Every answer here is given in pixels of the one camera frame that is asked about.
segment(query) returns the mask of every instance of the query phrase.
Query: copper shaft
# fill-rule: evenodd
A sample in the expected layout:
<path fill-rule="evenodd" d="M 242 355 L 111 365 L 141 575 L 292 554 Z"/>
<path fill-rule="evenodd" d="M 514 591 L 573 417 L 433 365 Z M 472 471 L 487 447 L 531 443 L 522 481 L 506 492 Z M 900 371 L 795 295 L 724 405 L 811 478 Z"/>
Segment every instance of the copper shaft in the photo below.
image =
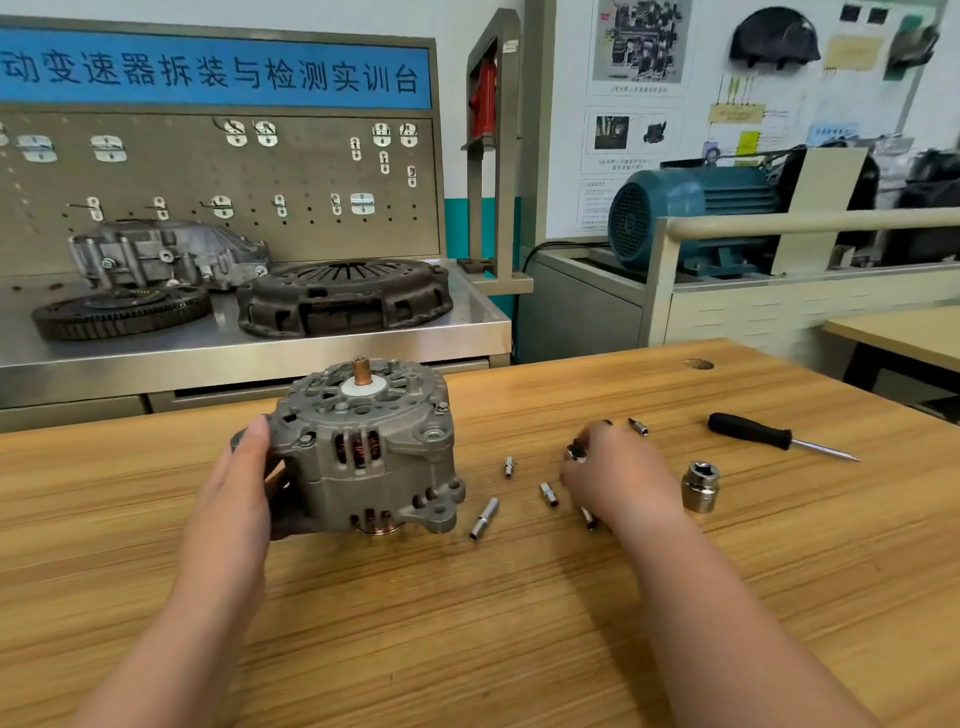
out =
<path fill-rule="evenodd" d="M 370 375 L 370 360 L 366 356 L 357 356 L 353 359 L 353 381 L 361 387 L 373 384 Z"/>

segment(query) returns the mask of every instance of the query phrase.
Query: white wall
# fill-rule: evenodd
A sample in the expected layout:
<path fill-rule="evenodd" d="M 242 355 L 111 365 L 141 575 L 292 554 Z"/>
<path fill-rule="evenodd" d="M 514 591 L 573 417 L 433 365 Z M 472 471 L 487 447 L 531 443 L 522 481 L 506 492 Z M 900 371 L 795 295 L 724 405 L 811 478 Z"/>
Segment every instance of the white wall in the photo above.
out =
<path fill-rule="evenodd" d="M 903 132 L 919 146 L 952 149 L 960 137 L 960 0 L 947 3 L 940 36 Z"/>
<path fill-rule="evenodd" d="M 0 14 L 87 20 L 270 28 L 315 33 L 433 37 L 444 134 L 444 195 L 467 196 L 467 54 L 497 8 L 521 13 L 523 0 L 0 0 Z M 493 158 L 484 158 L 492 196 Z"/>

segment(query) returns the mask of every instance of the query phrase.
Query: hand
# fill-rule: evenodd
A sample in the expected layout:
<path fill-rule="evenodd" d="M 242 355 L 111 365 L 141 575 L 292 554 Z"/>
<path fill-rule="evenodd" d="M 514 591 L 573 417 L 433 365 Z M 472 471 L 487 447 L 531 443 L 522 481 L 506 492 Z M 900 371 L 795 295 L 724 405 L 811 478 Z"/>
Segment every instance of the hand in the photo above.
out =
<path fill-rule="evenodd" d="M 270 506 L 263 470 L 270 430 L 262 415 L 231 453 L 227 444 L 197 494 L 183 532 L 172 600 L 245 626 L 263 598 Z"/>
<path fill-rule="evenodd" d="M 587 460 L 567 460 L 561 481 L 618 536 L 646 522 L 683 519 L 679 480 L 652 442 L 627 427 L 590 423 L 577 439 Z"/>

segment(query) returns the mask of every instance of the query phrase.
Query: screwdriver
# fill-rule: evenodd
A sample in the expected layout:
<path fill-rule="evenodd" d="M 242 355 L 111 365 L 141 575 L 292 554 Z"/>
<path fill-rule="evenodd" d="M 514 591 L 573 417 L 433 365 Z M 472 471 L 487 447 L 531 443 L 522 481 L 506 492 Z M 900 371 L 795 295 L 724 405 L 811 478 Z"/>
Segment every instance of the screwdriver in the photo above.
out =
<path fill-rule="evenodd" d="M 840 457 L 844 460 L 860 462 L 860 458 L 853 457 L 848 452 L 825 448 L 823 445 L 808 443 L 806 440 L 798 440 L 793 436 L 793 432 L 788 429 L 773 429 L 745 417 L 728 415 L 726 412 L 714 412 L 710 415 L 709 420 L 707 420 L 707 427 L 710 428 L 710 432 L 734 437 L 737 440 L 749 440 L 752 443 L 763 443 L 780 449 L 790 449 L 791 445 L 799 445 L 801 448 L 815 449 L 817 452 L 825 452 L 827 455 Z"/>

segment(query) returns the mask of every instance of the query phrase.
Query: yellow label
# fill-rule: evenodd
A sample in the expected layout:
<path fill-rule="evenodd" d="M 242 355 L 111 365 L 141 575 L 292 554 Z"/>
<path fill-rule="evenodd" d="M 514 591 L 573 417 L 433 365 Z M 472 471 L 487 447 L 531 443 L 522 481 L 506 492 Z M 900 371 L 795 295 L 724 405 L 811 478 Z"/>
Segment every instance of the yellow label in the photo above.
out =
<path fill-rule="evenodd" d="M 869 71 L 876 65 L 882 45 L 882 37 L 834 36 L 827 46 L 824 68 Z"/>
<path fill-rule="evenodd" d="M 766 104 L 711 104 L 710 124 L 760 124 Z"/>
<path fill-rule="evenodd" d="M 755 155 L 760 146 L 760 132 L 741 132 L 740 140 L 736 144 L 739 155 Z"/>

